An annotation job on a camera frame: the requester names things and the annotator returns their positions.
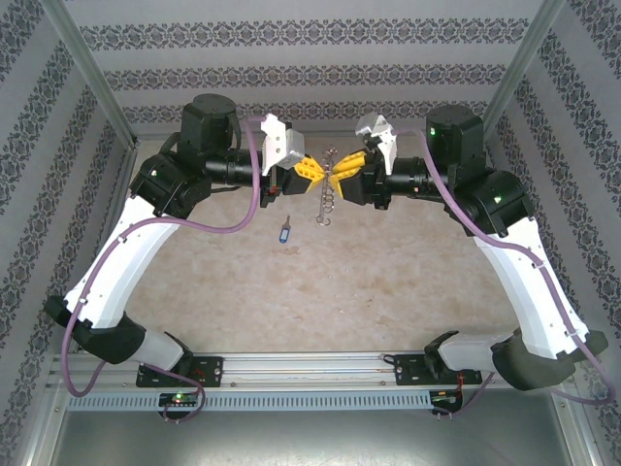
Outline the aluminium frame side rail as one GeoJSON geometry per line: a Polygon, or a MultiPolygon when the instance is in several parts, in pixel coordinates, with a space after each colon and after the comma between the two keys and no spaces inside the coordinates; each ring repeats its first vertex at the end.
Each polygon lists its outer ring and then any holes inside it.
{"type": "MultiPolygon", "coordinates": [[[[95,214],[102,213],[104,222],[95,236],[84,234],[82,237],[94,245],[86,259],[79,260],[69,269],[68,278],[57,290],[63,293],[82,280],[88,268],[93,264],[101,247],[114,229],[119,212],[122,210],[122,198],[128,185],[133,165],[137,156],[137,148],[132,146],[124,153],[121,162],[114,172],[114,190],[93,208],[95,214]]],[[[28,434],[24,450],[14,466],[49,466],[59,433],[66,415],[72,395],[67,391],[62,370],[57,367],[62,355],[62,341],[66,329],[43,314],[44,337],[47,345],[43,350],[42,369],[40,371],[40,390],[33,417],[29,420],[28,434]]]]}
{"type": "MultiPolygon", "coordinates": [[[[579,310],[579,304],[574,299],[570,279],[558,250],[557,241],[548,225],[547,217],[542,210],[539,195],[533,185],[531,174],[518,142],[512,136],[507,136],[504,139],[496,138],[490,143],[487,143],[487,150],[495,168],[507,170],[516,174],[523,183],[535,206],[539,230],[543,238],[544,250],[551,258],[554,271],[559,276],[562,287],[568,293],[572,305],[579,310]]],[[[600,377],[595,373],[589,363],[581,363],[578,366],[577,374],[573,377],[571,385],[576,393],[584,397],[598,397],[601,390],[605,391],[600,377]]],[[[613,466],[613,461],[607,458],[606,442],[601,438],[598,416],[603,413],[602,409],[575,403],[572,403],[572,409],[579,418],[580,429],[588,445],[589,454],[592,456],[594,464],[596,466],[613,466]]]]}

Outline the grey metal base panel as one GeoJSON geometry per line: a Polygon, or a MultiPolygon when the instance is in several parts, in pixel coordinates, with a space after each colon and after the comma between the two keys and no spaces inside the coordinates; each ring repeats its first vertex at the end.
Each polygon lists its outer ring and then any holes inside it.
{"type": "Polygon", "coordinates": [[[527,413],[70,413],[50,466],[598,466],[546,408],[527,413]]]}

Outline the aluminium frame back rail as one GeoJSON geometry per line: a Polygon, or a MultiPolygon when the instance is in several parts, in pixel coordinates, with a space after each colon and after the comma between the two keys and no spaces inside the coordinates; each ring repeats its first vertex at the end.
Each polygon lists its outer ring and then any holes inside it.
{"type": "MultiPolygon", "coordinates": [[[[177,129],[164,128],[158,131],[150,131],[150,132],[137,132],[136,137],[138,141],[164,141],[171,134],[178,132],[177,129]]],[[[327,139],[335,139],[335,138],[353,138],[354,140],[361,140],[360,136],[354,134],[352,130],[350,131],[314,131],[308,129],[298,129],[298,132],[303,134],[306,139],[313,138],[327,138],[327,139]]]]}

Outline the aluminium frame post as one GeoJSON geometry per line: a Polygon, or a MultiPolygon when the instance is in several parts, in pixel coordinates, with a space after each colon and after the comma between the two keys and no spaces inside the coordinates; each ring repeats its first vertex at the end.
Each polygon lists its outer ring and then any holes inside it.
{"type": "Polygon", "coordinates": [[[518,23],[522,17],[527,24],[514,44],[506,70],[483,114],[483,141],[488,143],[496,134],[496,126],[507,108],[513,92],[532,64],[539,46],[558,18],[566,0],[486,0],[491,13],[481,16],[487,20],[501,18],[507,24],[518,23]]]}
{"type": "Polygon", "coordinates": [[[39,0],[52,26],[65,44],[86,83],[101,104],[107,119],[122,141],[136,146],[137,136],[118,104],[105,75],[99,67],[79,27],[68,11],[64,0],[39,0]]]}

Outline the silver keyring chain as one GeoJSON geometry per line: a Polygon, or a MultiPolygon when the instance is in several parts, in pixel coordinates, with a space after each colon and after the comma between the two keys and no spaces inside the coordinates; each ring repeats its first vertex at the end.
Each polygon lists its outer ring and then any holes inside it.
{"type": "Polygon", "coordinates": [[[325,176],[321,186],[319,212],[315,219],[321,226],[329,226],[331,224],[330,214],[334,210],[335,194],[334,188],[330,183],[330,176],[332,175],[332,168],[334,166],[334,157],[337,153],[334,146],[330,146],[323,152],[322,168],[325,176]]]}

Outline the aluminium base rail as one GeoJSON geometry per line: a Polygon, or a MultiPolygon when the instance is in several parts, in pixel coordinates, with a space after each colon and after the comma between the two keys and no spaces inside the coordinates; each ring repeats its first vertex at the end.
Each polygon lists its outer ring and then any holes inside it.
{"type": "MultiPolygon", "coordinates": [[[[209,389],[285,390],[353,389],[377,387],[418,387],[397,385],[393,367],[382,359],[381,352],[301,352],[301,353],[201,353],[224,359],[220,387],[209,389]]],[[[69,357],[70,376],[77,389],[84,389],[99,360],[85,353],[69,357]]],[[[136,386],[137,362],[106,364],[96,382],[100,389],[136,386]]],[[[458,383],[453,386],[419,385],[456,389],[476,385],[458,383]]]]}

